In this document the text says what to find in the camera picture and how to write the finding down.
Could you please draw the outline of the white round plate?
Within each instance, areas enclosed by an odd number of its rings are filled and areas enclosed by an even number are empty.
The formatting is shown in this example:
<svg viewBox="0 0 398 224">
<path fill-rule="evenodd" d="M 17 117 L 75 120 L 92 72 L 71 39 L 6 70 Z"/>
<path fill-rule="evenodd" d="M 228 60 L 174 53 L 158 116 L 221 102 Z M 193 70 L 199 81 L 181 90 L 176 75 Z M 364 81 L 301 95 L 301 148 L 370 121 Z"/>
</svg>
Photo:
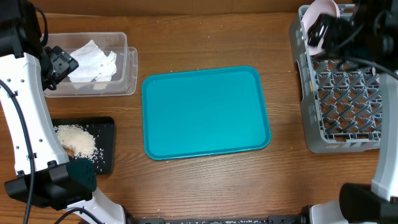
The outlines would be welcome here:
<svg viewBox="0 0 398 224">
<path fill-rule="evenodd" d="M 302 23 L 307 36 L 305 45 L 308 47 L 308 51 L 311 56 L 322 52 L 321 44 L 323 43 L 323 37 L 315 47 L 309 44 L 310 28 L 315 24 L 320 14 L 328 14 L 330 16 L 340 17 L 340 10 L 336 2 L 333 0 L 315 0 L 306 10 L 302 17 Z"/>
</svg>

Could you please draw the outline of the pile of white rice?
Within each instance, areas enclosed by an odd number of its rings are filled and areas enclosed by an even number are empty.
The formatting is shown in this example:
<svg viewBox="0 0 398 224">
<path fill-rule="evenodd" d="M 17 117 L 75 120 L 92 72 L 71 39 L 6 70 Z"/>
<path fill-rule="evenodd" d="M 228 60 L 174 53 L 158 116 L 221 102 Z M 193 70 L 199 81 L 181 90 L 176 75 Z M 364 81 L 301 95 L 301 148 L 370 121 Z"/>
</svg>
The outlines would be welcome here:
<svg viewBox="0 0 398 224">
<path fill-rule="evenodd" d="M 71 159 L 88 159 L 94 164 L 96 173 L 103 171 L 103 150 L 96 147 L 96 138 L 84 127 L 77 124 L 66 124 L 55 127 L 55 134 L 62 147 L 68 147 L 75 152 Z"/>
</svg>

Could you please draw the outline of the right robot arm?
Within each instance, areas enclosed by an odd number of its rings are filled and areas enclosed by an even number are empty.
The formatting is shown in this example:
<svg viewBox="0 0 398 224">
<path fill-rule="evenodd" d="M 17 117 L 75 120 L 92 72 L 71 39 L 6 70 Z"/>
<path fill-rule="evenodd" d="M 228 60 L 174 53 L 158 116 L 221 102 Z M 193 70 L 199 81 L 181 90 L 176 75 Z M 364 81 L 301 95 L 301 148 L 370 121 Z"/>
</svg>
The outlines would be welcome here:
<svg viewBox="0 0 398 224">
<path fill-rule="evenodd" d="M 354 62 L 379 74 L 381 145 L 371 184 L 343 184 L 337 200 L 313 205 L 310 223 L 397 223 L 397 1 L 355 1 L 349 20 L 333 1 L 304 14 L 306 45 L 315 58 Z"/>
</svg>

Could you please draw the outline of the brown food scrap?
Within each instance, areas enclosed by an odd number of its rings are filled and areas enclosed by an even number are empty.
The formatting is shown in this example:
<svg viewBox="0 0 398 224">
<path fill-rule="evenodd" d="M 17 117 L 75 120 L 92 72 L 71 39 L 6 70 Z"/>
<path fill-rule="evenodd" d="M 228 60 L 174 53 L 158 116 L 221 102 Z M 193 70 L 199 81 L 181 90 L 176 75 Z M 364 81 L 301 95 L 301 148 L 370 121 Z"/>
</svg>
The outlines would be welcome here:
<svg viewBox="0 0 398 224">
<path fill-rule="evenodd" d="M 65 150 L 65 152 L 68 154 L 69 157 L 73 157 L 75 155 L 75 152 L 68 148 L 68 147 L 63 147 L 63 149 Z"/>
</svg>

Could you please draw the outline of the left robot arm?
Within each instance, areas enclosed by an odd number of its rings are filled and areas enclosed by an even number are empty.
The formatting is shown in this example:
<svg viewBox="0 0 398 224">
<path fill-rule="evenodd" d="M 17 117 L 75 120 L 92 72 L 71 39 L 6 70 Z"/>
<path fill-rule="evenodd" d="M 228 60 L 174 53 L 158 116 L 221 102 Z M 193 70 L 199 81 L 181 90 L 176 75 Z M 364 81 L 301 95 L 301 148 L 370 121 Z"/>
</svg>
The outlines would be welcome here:
<svg viewBox="0 0 398 224">
<path fill-rule="evenodd" d="M 88 223 L 132 223 L 131 214 L 97 186 L 88 159 L 71 161 L 58 140 L 44 98 L 78 62 L 49 47 L 42 10 L 29 1 L 1 2 L 1 106 L 14 147 L 16 178 L 4 186 L 27 208 L 53 208 Z"/>
</svg>

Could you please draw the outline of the white napkin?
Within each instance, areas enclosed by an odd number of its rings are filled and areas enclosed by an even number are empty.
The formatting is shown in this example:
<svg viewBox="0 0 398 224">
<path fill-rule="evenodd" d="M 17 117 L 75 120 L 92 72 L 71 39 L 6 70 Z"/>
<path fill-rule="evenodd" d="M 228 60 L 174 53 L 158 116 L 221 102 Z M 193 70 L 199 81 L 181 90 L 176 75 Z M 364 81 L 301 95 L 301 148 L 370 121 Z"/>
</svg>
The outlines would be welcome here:
<svg viewBox="0 0 398 224">
<path fill-rule="evenodd" d="M 68 75 L 71 82 L 108 82 L 117 72 L 117 54 L 110 51 L 106 55 L 94 40 L 90 40 L 70 55 L 79 64 L 78 68 Z"/>
</svg>

